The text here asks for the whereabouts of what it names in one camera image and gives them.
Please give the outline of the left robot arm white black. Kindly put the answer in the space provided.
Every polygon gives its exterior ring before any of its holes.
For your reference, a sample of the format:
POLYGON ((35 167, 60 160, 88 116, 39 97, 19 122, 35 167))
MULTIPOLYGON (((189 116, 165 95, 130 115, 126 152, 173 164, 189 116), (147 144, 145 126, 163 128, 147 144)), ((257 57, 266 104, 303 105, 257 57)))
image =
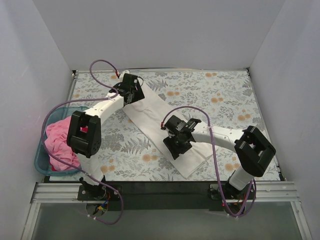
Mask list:
POLYGON ((102 145, 102 125, 116 111, 145 98, 142 90, 144 80, 140 76, 124 71, 119 79, 120 82, 109 90, 105 100, 85 111, 74 111, 70 118, 66 143, 85 171, 85 176, 79 179, 84 191, 95 200, 103 199, 107 193, 102 184, 105 176, 97 155, 102 145))

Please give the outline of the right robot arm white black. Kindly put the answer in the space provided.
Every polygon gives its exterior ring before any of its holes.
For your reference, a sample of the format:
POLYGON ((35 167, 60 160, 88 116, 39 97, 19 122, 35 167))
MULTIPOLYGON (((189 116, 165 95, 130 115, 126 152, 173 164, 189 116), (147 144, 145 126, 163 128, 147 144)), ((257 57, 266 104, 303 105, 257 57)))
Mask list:
POLYGON ((174 160, 189 151, 196 143, 212 144, 237 154, 240 167, 222 186, 223 192, 237 199, 245 192, 255 177, 262 177, 276 154, 276 149, 255 126, 246 129, 230 129, 208 126, 205 122, 191 118, 184 121, 172 115, 161 129, 167 131, 163 140, 174 160))

